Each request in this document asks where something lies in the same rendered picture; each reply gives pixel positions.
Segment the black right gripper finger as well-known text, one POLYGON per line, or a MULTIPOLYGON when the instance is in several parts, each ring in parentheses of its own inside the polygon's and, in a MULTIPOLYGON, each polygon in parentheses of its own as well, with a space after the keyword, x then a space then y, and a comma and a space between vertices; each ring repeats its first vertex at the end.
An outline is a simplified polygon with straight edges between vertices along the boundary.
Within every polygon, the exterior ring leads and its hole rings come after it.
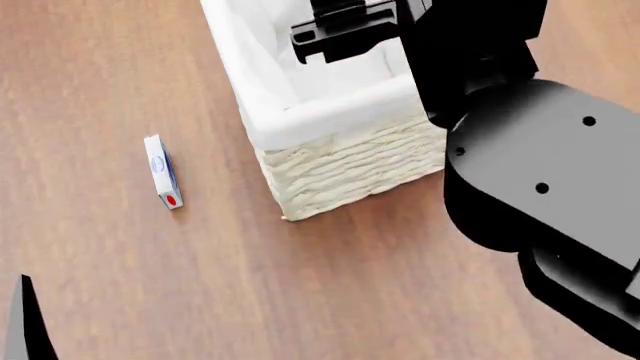
POLYGON ((307 58, 324 52, 323 34, 314 20, 291 27, 291 44, 298 62, 307 64, 307 58))
POLYGON ((366 0, 309 0, 315 18, 366 6, 366 0))

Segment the white cloth basket liner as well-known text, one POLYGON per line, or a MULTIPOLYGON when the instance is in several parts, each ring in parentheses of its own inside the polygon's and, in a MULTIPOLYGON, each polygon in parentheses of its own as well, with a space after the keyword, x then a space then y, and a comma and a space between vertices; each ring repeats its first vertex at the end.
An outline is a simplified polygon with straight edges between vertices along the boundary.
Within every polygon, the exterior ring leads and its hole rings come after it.
POLYGON ((282 150, 386 120, 421 116, 397 38, 350 59, 298 62, 291 27, 309 0, 200 0, 252 145, 282 150))

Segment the cream woven basket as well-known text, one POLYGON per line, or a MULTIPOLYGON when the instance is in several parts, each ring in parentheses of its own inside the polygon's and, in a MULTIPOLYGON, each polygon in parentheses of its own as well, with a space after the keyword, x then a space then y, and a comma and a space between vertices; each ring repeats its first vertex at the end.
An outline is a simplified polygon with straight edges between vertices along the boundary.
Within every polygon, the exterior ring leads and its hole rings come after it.
POLYGON ((446 132, 429 122, 425 112, 282 150, 252 145, 272 197, 288 221, 436 173, 444 166, 445 146, 446 132))

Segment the white cream cheese box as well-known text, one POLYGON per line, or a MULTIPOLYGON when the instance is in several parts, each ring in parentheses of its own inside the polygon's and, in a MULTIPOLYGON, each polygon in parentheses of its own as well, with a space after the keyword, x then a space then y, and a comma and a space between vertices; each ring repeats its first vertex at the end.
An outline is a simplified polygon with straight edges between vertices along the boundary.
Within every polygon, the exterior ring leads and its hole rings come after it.
POLYGON ((147 161, 158 197, 169 210, 184 205, 173 164, 166 146, 158 134, 144 138, 147 161))

